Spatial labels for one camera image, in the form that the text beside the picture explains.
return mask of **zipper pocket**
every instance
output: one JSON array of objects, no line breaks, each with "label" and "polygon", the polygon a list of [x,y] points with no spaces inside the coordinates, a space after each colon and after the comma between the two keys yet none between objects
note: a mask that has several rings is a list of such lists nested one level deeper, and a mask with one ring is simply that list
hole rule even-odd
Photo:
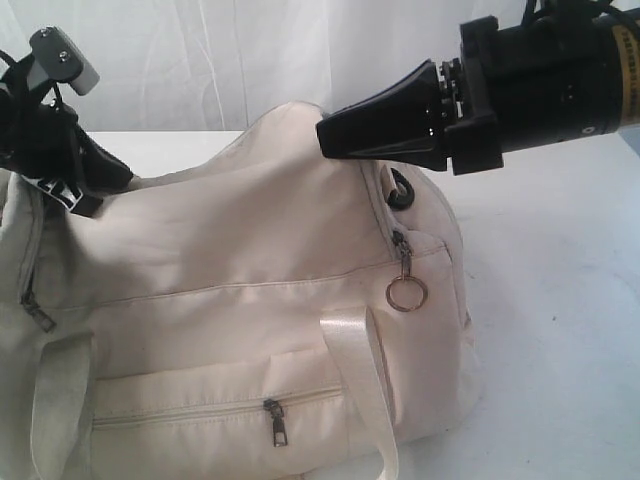
[{"label": "zipper pocket", "polygon": [[285,428],[285,417],[288,407],[336,398],[341,395],[342,387],[332,386],[287,397],[256,399],[220,405],[183,407],[149,414],[95,418],[93,420],[93,429],[112,430],[117,428],[136,428],[169,422],[209,420],[232,415],[263,413],[265,419],[269,419],[273,423],[273,446],[284,447],[288,445]]}]

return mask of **white table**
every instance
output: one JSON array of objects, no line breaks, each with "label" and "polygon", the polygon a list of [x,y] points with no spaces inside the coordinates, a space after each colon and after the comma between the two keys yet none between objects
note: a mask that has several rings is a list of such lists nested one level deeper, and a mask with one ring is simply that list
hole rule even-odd
[{"label": "white table", "polygon": [[[101,133],[140,175],[237,133]],[[465,236],[486,392],[458,429],[402,448],[402,479],[640,479],[640,159],[617,135],[430,174]],[[310,480],[375,479],[365,457]]]}]

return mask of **cream canvas bag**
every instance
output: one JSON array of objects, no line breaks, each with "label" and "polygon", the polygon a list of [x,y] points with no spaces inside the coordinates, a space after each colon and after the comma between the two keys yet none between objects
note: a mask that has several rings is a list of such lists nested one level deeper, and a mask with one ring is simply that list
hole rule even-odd
[{"label": "cream canvas bag", "polygon": [[320,119],[277,108],[95,218],[4,177],[0,478],[270,480],[377,449],[390,480],[471,409],[450,207],[417,168],[323,158]]}]

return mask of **bag zipper track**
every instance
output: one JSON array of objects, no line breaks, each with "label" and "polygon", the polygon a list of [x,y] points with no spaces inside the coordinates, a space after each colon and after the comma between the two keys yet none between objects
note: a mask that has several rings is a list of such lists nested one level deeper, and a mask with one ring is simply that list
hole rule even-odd
[{"label": "bag zipper track", "polygon": [[[131,428],[158,423],[202,420],[246,413],[259,413],[265,412],[265,410],[265,415],[271,414],[271,417],[274,419],[275,423],[276,418],[279,418],[280,422],[282,422],[282,418],[284,417],[284,409],[286,409],[287,407],[339,397],[341,394],[342,388],[340,386],[334,386],[323,388],[321,390],[315,390],[313,392],[282,397],[279,400],[266,398],[221,405],[203,405],[198,407],[177,408],[150,414],[95,418],[93,420],[93,428],[94,430]],[[280,415],[279,412],[276,411],[277,407],[275,407],[274,405],[279,406],[283,410],[282,415]]]}]

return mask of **white fabric backdrop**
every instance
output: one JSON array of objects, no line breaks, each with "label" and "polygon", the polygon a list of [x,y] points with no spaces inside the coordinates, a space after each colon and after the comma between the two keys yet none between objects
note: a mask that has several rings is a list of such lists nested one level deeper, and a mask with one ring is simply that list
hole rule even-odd
[{"label": "white fabric backdrop", "polygon": [[87,130],[240,130],[305,100],[332,111],[426,58],[458,54],[458,25],[517,23],[524,0],[0,0],[0,48],[65,30],[100,73],[65,90]]}]

